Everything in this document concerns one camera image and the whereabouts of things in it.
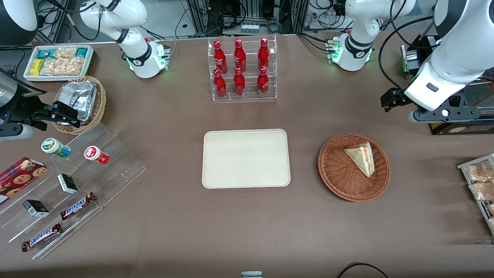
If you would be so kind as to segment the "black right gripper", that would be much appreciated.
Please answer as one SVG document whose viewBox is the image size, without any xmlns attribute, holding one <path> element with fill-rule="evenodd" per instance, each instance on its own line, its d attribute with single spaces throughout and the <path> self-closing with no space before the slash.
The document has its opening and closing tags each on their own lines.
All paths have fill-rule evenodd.
<svg viewBox="0 0 494 278">
<path fill-rule="evenodd" d="M 48 122 L 58 125 L 71 125 L 75 128 L 81 126 L 78 120 L 79 111 L 63 102 L 53 102 L 48 105 L 38 96 L 24 97 L 28 93 L 24 87 L 18 87 L 14 98 L 11 100 L 11 121 L 13 123 L 26 124 L 39 130 L 46 130 Z"/>
</svg>

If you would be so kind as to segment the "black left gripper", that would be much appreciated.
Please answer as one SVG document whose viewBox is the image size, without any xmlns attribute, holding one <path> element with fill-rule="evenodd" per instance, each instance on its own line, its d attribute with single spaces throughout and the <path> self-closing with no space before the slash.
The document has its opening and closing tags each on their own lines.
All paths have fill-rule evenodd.
<svg viewBox="0 0 494 278">
<path fill-rule="evenodd" d="M 410 104 L 410 99 L 399 90 L 399 88 L 390 88 L 381 95 L 381 107 L 384 112 L 388 113 L 391 109 L 398 106 Z"/>
</svg>

